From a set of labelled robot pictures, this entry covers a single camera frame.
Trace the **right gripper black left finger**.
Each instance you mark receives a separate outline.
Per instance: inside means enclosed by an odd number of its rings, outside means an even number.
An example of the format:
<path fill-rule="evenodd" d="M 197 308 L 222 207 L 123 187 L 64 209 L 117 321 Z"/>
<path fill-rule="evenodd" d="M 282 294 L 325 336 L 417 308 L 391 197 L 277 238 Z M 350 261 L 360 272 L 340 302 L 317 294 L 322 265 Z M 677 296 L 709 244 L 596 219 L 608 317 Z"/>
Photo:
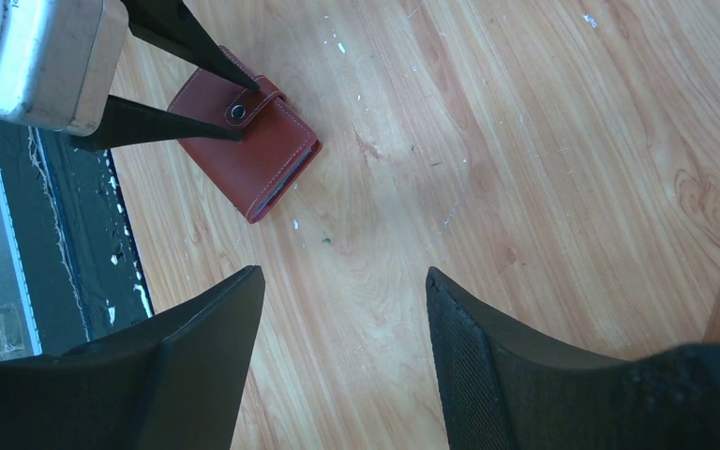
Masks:
<path fill-rule="evenodd" d="M 227 449 L 263 311 L 250 265 L 60 355 L 0 362 L 0 449 Z"/>

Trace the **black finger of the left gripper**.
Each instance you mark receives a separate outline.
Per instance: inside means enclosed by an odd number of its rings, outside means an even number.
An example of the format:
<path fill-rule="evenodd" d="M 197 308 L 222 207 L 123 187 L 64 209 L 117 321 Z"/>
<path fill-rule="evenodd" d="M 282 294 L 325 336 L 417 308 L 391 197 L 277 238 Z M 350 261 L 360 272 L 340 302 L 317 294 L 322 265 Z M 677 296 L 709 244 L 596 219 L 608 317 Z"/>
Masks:
<path fill-rule="evenodd" d="M 222 79 L 257 91 L 260 86 L 219 48 L 183 1 L 122 0 L 134 37 L 207 70 Z"/>
<path fill-rule="evenodd" d="M 82 150 L 98 151 L 187 138 L 239 142 L 242 133 L 108 95 L 98 128 L 87 136 L 69 135 L 68 144 Z"/>

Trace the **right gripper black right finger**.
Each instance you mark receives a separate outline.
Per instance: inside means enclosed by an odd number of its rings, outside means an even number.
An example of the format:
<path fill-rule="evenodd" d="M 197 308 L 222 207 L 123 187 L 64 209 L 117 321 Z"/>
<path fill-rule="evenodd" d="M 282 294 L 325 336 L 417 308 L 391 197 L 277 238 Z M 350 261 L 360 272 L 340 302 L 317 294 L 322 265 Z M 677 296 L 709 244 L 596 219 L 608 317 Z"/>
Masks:
<path fill-rule="evenodd" d="M 437 268 L 427 318 L 453 449 L 720 449 L 720 343 L 635 361 L 543 334 Z"/>

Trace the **red leather card holder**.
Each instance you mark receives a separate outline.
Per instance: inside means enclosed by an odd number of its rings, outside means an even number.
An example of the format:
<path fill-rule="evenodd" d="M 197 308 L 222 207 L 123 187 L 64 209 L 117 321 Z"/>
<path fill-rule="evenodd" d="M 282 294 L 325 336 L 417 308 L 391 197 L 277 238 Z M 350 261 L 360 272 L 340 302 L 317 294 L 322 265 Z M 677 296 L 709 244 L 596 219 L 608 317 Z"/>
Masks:
<path fill-rule="evenodd" d="M 245 220 L 261 220 L 320 152 L 316 132 L 292 110 L 267 77 L 233 63 L 260 86 L 247 90 L 196 69 L 168 106 L 170 113 L 236 130 L 239 142 L 186 138 L 178 142 Z"/>

